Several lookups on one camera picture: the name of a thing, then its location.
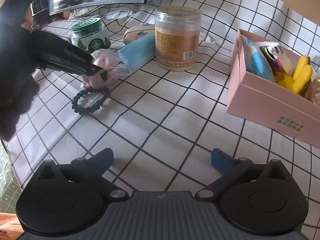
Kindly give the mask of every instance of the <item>clear plastic jar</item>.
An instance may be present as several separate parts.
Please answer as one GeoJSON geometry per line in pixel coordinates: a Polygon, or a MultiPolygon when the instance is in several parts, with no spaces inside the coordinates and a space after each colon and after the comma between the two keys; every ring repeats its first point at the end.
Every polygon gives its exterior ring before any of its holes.
{"type": "Polygon", "coordinates": [[[309,84],[305,98],[320,107],[320,76],[309,84]]]}
{"type": "Polygon", "coordinates": [[[156,9],[156,61],[164,69],[184,71],[196,60],[202,12],[185,6],[156,9]]]}

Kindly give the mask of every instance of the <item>white table surface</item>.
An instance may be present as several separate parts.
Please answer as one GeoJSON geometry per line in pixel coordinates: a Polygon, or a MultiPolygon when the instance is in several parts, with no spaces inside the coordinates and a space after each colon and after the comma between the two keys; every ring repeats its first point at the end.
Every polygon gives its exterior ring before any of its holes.
{"type": "Polygon", "coordinates": [[[70,40],[76,21],[101,17],[116,51],[124,46],[122,36],[128,28],[154,23],[155,8],[170,4],[203,12],[195,67],[171,72],[152,60],[112,84],[111,96],[100,110],[82,116],[71,109],[71,99],[81,90],[81,77],[38,72],[39,95],[20,117],[17,134],[7,145],[18,182],[24,187],[43,160],[70,163],[110,147],[115,161],[103,177],[126,191],[194,193],[220,176],[211,166],[213,148],[255,163],[277,158],[308,199],[302,232],[309,239],[320,239],[320,150],[226,113],[230,54],[238,28],[309,55],[320,73],[316,24],[280,0],[148,0],[146,5],[78,9],[74,14],[78,18],[54,22],[44,30],[70,40]]]}

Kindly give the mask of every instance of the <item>green jar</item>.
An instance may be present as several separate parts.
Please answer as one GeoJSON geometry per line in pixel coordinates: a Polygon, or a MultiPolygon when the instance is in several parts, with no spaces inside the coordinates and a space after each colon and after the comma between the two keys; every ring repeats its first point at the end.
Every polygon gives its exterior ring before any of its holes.
{"type": "Polygon", "coordinates": [[[108,49],[111,42],[101,18],[79,22],[71,28],[72,44],[91,54],[97,49],[108,49]]]}

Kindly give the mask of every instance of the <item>ribbed plastic surface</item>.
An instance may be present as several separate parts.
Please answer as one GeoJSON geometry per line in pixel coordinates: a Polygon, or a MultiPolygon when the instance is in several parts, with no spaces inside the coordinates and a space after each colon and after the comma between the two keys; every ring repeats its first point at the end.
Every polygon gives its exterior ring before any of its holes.
{"type": "Polygon", "coordinates": [[[126,202],[111,204],[103,217],[82,232],[63,237],[30,233],[20,240],[305,240],[298,232],[283,236],[250,235],[229,224],[216,207],[189,192],[135,192],[126,202]]]}

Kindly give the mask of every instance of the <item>yellow toy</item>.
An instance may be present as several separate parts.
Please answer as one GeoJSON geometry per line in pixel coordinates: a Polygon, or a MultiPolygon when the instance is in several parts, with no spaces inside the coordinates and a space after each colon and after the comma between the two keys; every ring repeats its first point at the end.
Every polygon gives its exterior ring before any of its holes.
{"type": "Polygon", "coordinates": [[[302,89],[310,81],[312,76],[312,67],[310,58],[302,56],[291,75],[276,72],[275,81],[279,86],[287,88],[295,94],[300,94],[302,89]]]}

